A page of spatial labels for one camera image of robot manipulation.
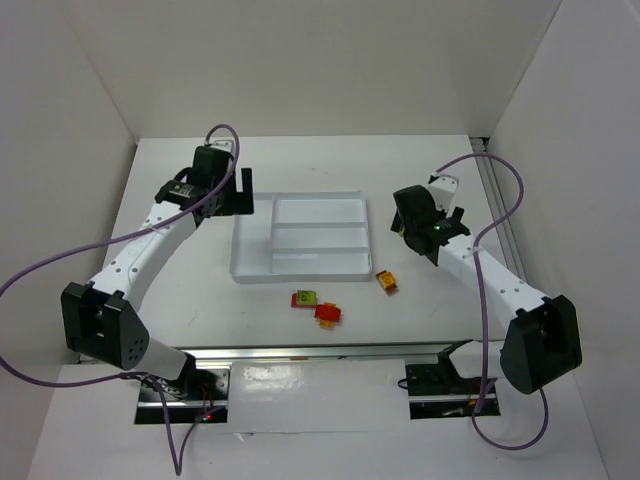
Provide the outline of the small yellow lego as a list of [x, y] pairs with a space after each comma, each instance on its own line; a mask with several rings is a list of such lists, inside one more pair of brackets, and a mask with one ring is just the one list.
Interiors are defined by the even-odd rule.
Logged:
[[376, 278], [380, 283], [380, 285], [382, 286], [382, 288], [385, 290], [393, 289], [396, 287], [396, 281], [394, 276], [386, 270], [379, 272], [376, 275]]

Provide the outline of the brown lego plate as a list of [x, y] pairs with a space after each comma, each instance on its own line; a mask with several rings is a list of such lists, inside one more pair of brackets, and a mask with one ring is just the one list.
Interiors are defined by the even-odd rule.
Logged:
[[387, 295], [392, 295], [399, 290], [396, 279], [390, 271], [383, 270], [377, 273], [376, 279]]

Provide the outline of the green lego brick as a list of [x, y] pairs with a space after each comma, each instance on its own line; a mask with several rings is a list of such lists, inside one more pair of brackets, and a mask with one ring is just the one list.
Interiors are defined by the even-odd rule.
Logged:
[[312, 290], [298, 290], [296, 292], [299, 302], [318, 303], [317, 294]]

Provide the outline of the red rounded lego brick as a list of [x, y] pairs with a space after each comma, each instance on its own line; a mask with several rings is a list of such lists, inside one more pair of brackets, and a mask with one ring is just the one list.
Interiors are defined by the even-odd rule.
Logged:
[[318, 304], [314, 312], [314, 317], [322, 322], [339, 323], [341, 316], [341, 309], [332, 303]]

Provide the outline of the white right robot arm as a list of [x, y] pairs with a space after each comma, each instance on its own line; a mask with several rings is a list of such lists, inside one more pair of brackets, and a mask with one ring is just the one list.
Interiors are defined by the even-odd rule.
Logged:
[[475, 245], [463, 209], [448, 214], [428, 188], [406, 187], [393, 198], [392, 231], [476, 294], [482, 321], [496, 320], [506, 333], [501, 341], [463, 340], [441, 351], [439, 362], [450, 376], [505, 379], [529, 395], [581, 365], [577, 311], [567, 297], [531, 287]]

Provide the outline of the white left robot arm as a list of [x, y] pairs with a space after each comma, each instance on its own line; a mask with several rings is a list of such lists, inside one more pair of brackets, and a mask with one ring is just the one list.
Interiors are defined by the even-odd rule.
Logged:
[[84, 284], [71, 282], [61, 294], [67, 347], [117, 367], [141, 371], [178, 398], [216, 384], [193, 355], [150, 336], [138, 311], [178, 247], [206, 219], [254, 212], [253, 172], [237, 169], [234, 155], [212, 145], [196, 148], [191, 166], [165, 183], [136, 237]]

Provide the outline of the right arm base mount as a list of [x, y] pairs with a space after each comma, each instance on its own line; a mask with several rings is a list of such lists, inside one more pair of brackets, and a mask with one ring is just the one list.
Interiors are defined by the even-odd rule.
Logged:
[[480, 378], [462, 378], [450, 359], [451, 354], [467, 342], [444, 348], [433, 363], [405, 365], [405, 377], [397, 381], [397, 386], [408, 394], [412, 420], [472, 415], [480, 392]]

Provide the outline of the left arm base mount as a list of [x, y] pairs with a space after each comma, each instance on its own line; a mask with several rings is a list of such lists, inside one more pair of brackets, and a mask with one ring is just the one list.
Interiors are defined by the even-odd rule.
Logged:
[[[202, 418], [204, 424], [227, 422], [231, 365], [213, 364], [204, 370], [209, 372], [209, 376], [197, 383], [190, 393], [180, 393], [163, 380], [159, 381], [172, 425], [187, 425], [197, 418]], [[145, 380], [140, 385], [134, 423], [136, 425], [164, 423], [160, 394], [149, 380]]]

